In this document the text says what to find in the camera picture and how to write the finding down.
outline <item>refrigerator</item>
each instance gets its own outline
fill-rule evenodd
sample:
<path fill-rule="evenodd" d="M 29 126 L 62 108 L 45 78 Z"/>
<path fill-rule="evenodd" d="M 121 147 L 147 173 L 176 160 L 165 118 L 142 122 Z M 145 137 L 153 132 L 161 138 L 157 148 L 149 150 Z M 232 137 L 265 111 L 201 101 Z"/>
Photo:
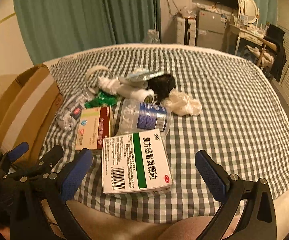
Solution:
<path fill-rule="evenodd" d="M 197 19 L 196 46 L 220 50 L 225 29 L 221 14 L 200 10 Z"/>

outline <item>clothing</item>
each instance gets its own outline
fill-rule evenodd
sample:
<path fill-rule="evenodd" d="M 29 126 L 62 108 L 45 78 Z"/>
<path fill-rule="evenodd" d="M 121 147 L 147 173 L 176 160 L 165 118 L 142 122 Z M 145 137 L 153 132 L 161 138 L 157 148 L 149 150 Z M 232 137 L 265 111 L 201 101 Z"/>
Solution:
<path fill-rule="evenodd" d="M 252 54 L 254 54 L 257 58 L 260 57 L 260 50 L 258 47 L 252 48 L 251 46 L 247 45 L 247 48 L 252 52 Z M 262 60 L 261 60 L 262 66 L 263 67 L 272 67 L 273 63 L 274 63 L 274 56 L 272 55 L 272 53 L 269 53 L 268 50 L 266 49 Z"/>
<path fill-rule="evenodd" d="M 273 77 L 280 82 L 282 69 L 286 64 L 286 52 L 283 47 L 283 36 L 285 32 L 279 27 L 270 24 L 267 32 L 267 36 L 264 37 L 265 40 L 270 41 L 277 46 L 277 57 L 272 65 L 270 73 Z"/>

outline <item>blue label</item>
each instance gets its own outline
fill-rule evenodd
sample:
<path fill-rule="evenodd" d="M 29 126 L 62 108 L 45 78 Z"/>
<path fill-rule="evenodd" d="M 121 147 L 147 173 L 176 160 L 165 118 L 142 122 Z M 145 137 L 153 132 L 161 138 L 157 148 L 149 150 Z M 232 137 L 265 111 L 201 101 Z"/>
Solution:
<path fill-rule="evenodd" d="M 152 130 L 166 128 L 166 109 L 162 106 L 140 103 L 137 128 Z"/>

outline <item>vanity table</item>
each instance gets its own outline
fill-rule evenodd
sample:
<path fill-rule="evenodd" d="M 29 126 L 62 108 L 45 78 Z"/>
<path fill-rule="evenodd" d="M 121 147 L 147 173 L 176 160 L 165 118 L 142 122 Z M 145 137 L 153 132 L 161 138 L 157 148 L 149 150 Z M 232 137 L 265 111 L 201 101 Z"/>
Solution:
<path fill-rule="evenodd" d="M 257 7 L 257 4 L 254 2 L 254 0 L 241 0 L 238 10 L 238 19 L 241 19 L 240 21 L 244 21 L 245 25 L 254 26 L 254 29 L 258 29 L 259 8 Z M 245 39 L 247 41 L 262 46 L 264 34 L 245 30 L 244 28 L 241 28 L 240 25 L 235 21 L 231 21 L 228 24 L 227 28 L 227 53 L 229 52 L 230 37 L 232 34 L 238 35 L 236 50 L 234 52 L 235 56 L 238 53 L 241 39 Z"/>
<path fill-rule="evenodd" d="M 226 52 L 229 52 L 229 46 L 230 46 L 230 37 L 231 35 L 238 35 L 238 40 L 237 40 L 237 45 L 236 45 L 236 50 L 234 52 L 234 55 L 236 56 L 238 53 L 238 48 L 240 44 L 241 39 L 245 39 L 247 41 L 251 41 L 257 45 L 262 46 L 262 39 L 264 38 L 263 34 L 254 34 L 251 33 L 245 29 L 242 29 L 238 26 L 235 26 L 234 24 L 229 23 L 228 26 L 228 37 L 227 37 L 227 48 Z"/>

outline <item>screw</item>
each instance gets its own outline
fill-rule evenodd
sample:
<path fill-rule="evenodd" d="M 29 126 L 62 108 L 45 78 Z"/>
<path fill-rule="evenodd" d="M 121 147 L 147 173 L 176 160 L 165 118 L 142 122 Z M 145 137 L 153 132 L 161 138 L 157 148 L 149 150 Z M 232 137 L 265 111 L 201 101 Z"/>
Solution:
<path fill-rule="evenodd" d="M 26 182 L 27 181 L 27 177 L 26 176 L 23 176 L 21 179 L 20 179 L 21 182 Z"/>
<path fill-rule="evenodd" d="M 264 185 L 267 184 L 267 180 L 266 180 L 265 178 L 261 178 L 261 179 L 260 179 L 260 182 L 261 182 L 262 184 L 264 184 Z"/>
<path fill-rule="evenodd" d="M 239 176 L 238 176 L 237 174 L 231 174 L 231 175 L 230 175 L 230 178 L 231 178 L 232 180 L 238 180 L 238 179 L 239 179 Z"/>
<path fill-rule="evenodd" d="M 57 176 L 58 176 L 58 174 L 57 174 L 56 172 L 52 172 L 52 173 L 49 175 L 49 178 L 50 178 L 50 179 L 55 179 Z"/>

